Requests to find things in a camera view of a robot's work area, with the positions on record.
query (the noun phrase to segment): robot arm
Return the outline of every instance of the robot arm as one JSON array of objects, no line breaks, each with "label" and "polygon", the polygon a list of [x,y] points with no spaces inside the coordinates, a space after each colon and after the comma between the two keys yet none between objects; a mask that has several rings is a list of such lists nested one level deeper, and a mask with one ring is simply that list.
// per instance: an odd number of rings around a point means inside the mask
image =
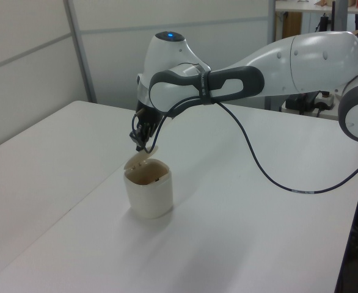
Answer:
[{"label": "robot arm", "polygon": [[[139,75],[138,139],[153,135],[162,114],[180,101],[171,116],[185,109],[250,96],[276,96],[317,90],[342,96],[338,110],[342,130],[358,140],[358,39],[349,32],[319,32],[272,43],[221,70],[211,71],[180,34],[153,37]],[[142,118],[154,113],[153,127]]]}]

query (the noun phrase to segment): black cable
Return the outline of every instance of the black cable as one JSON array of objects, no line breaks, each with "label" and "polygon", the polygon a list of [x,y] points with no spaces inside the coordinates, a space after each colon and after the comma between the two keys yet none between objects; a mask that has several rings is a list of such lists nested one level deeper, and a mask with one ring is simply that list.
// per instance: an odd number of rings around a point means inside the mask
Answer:
[{"label": "black cable", "polygon": [[319,118],[319,116],[320,116],[320,112],[322,111],[322,109],[321,108],[319,108],[319,110],[318,110],[318,113],[316,114],[316,118]]},{"label": "black cable", "polygon": [[180,102],[177,102],[175,105],[173,105],[173,106],[171,107],[171,109],[169,109],[168,112],[164,114],[163,119],[161,119],[161,121],[160,121],[160,123],[159,123],[159,127],[158,127],[157,130],[156,130],[155,139],[153,140],[152,146],[150,147],[149,150],[147,149],[146,145],[145,145],[143,142],[141,142],[141,141],[139,140],[138,136],[136,135],[136,130],[135,130],[135,128],[134,128],[134,120],[136,119],[137,114],[134,114],[133,119],[132,119],[132,121],[131,121],[131,128],[132,128],[132,130],[133,130],[133,135],[134,135],[134,137],[136,138],[136,140],[138,141],[138,144],[140,145],[140,147],[141,147],[147,154],[150,154],[150,153],[153,151],[153,149],[155,148],[156,141],[157,141],[157,138],[158,138],[158,136],[159,136],[161,127],[163,126],[163,123],[164,123],[164,121],[167,119],[167,117],[168,117],[178,106],[180,106],[180,105],[182,105],[183,103],[185,103],[185,102],[187,102],[187,101],[190,101],[190,100],[192,100],[192,99],[199,99],[199,98],[198,98],[198,97],[190,97],[190,98],[183,99],[183,100],[181,100]]},{"label": "black cable", "polygon": [[[164,121],[166,120],[166,118],[175,110],[175,108],[177,108],[177,107],[180,106],[181,104],[183,104],[183,103],[185,103],[185,102],[187,102],[187,101],[189,101],[189,100],[191,100],[191,99],[196,99],[196,98],[195,98],[195,97],[190,97],[190,98],[183,99],[182,101],[180,101],[180,102],[176,103],[174,106],[172,106],[171,109],[169,109],[169,111],[163,116],[163,119],[160,121],[159,127],[157,128],[156,135],[155,135],[155,139],[153,140],[152,146],[150,147],[149,150],[146,148],[145,144],[142,143],[142,142],[138,139],[138,137],[137,137],[137,135],[136,135],[136,130],[135,130],[135,128],[134,128],[134,120],[135,120],[135,118],[136,118],[137,115],[134,114],[133,119],[132,119],[132,121],[131,121],[131,127],[132,127],[132,129],[133,129],[133,134],[134,134],[134,137],[137,139],[139,145],[142,147],[142,149],[143,149],[146,153],[150,154],[150,153],[153,151],[153,149],[155,148],[156,141],[157,141],[157,138],[158,138],[158,136],[159,136],[161,127],[162,127]],[[228,108],[226,108],[223,104],[221,104],[220,102],[218,102],[218,101],[213,101],[213,100],[212,100],[212,102],[216,103],[218,106],[220,106],[221,108],[223,108],[223,110],[225,110],[225,111],[234,119],[234,121],[235,121],[235,122],[237,123],[237,125],[240,127],[241,132],[244,134],[244,137],[245,137],[246,142],[247,142],[247,144],[248,144],[248,147],[249,147],[249,149],[250,149],[251,155],[252,155],[252,157],[253,157],[255,163],[257,164],[259,170],[264,174],[264,176],[265,176],[267,179],[269,179],[270,182],[272,182],[274,185],[278,186],[278,187],[281,188],[281,189],[287,190],[287,191],[289,191],[289,192],[294,192],[294,193],[297,193],[297,194],[322,194],[322,193],[324,193],[324,192],[332,191],[332,190],[334,190],[334,189],[336,189],[336,188],[338,188],[338,187],[344,185],[344,183],[348,182],[351,178],[353,178],[354,176],[356,176],[357,173],[358,173],[358,168],[357,168],[356,171],[352,172],[346,179],[344,179],[344,180],[341,181],[340,183],[338,183],[338,184],[336,184],[336,185],[334,185],[334,186],[332,186],[332,187],[329,187],[329,188],[326,188],[326,189],[321,189],[321,190],[305,191],[305,190],[296,190],[296,189],[292,189],[292,188],[283,186],[283,185],[279,184],[278,182],[275,182],[275,181],[265,172],[265,170],[262,168],[262,166],[260,165],[260,163],[259,163],[259,161],[258,161],[258,159],[257,159],[257,157],[256,157],[256,155],[255,155],[254,149],[252,148],[252,145],[251,145],[250,140],[249,140],[249,138],[248,138],[247,132],[246,132],[246,130],[244,129],[244,127],[242,126],[242,124],[240,123],[240,121],[236,118],[236,116],[235,116]]]},{"label": "black cable", "polygon": [[353,178],[357,173],[358,173],[358,169],[354,172],[351,173],[351,175],[349,175],[345,180],[343,180],[342,182],[330,187],[330,188],[326,188],[326,189],[321,189],[321,190],[316,190],[316,191],[304,191],[304,190],[296,190],[296,189],[292,189],[292,188],[289,188],[289,187],[285,187],[277,182],[275,182],[266,172],[265,170],[262,168],[262,166],[260,165],[256,155],[255,155],[255,152],[254,152],[254,149],[252,148],[252,145],[250,143],[250,140],[248,138],[248,135],[247,135],[247,132],[246,130],[244,129],[244,127],[242,126],[242,124],[240,123],[240,121],[236,118],[236,116],[228,109],[226,108],[223,104],[221,104],[220,102],[217,102],[216,101],[216,104],[218,106],[220,106],[221,108],[223,108],[233,119],[234,121],[237,123],[237,125],[240,127],[241,129],[241,132],[244,134],[244,137],[246,138],[246,141],[247,141],[247,144],[248,144],[248,147],[250,149],[250,152],[252,154],[252,157],[254,158],[254,161],[255,163],[258,165],[258,168],[260,169],[260,171],[266,176],[267,179],[269,179],[270,182],[272,182],[274,185],[278,186],[279,188],[282,188],[282,189],[285,189],[287,191],[290,191],[290,192],[295,192],[297,194],[322,194],[324,192],[328,192],[328,191],[332,191],[342,185],[344,185],[344,183],[348,182],[351,178]]}]

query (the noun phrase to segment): open lid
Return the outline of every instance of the open lid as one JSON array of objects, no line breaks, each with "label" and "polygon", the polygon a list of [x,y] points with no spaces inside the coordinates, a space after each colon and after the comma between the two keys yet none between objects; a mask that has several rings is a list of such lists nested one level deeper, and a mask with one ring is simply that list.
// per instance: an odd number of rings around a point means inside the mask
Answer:
[{"label": "open lid", "polygon": [[148,154],[145,150],[139,151],[137,154],[135,154],[133,157],[130,158],[130,160],[128,160],[128,162],[125,164],[124,168],[125,170],[130,169],[132,167],[134,167],[135,165],[137,165],[139,162],[142,162],[146,159],[148,159],[150,156],[152,156],[156,151],[157,151],[158,147],[157,145],[155,145],[155,147],[153,148],[153,151],[150,152],[150,154]]}]

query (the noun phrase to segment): white container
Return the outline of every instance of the white container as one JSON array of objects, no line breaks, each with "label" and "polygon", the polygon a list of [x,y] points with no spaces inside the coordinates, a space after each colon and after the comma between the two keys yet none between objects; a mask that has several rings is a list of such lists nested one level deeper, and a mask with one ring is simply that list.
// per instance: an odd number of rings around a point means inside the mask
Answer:
[{"label": "white container", "polygon": [[155,153],[138,152],[125,165],[126,191],[131,209],[141,217],[153,219],[164,215],[173,205],[172,174],[169,167],[156,159]]}]

